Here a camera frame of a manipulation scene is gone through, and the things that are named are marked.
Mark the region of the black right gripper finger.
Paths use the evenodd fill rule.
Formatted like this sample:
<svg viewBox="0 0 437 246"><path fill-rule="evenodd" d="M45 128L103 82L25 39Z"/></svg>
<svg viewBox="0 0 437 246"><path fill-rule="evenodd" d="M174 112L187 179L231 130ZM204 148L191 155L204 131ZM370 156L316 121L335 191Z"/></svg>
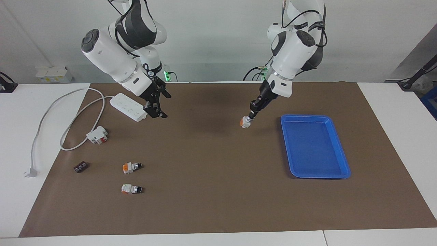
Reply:
<svg viewBox="0 0 437 246"><path fill-rule="evenodd" d="M156 79L157 91L161 93L166 98L172 98L172 95L168 92L166 86L167 83L162 79Z"/></svg>
<svg viewBox="0 0 437 246"><path fill-rule="evenodd" d="M167 118L168 115L162 111L160 107L159 98L153 98L152 100L147 100L146 104L143 106L143 110L151 118Z"/></svg>

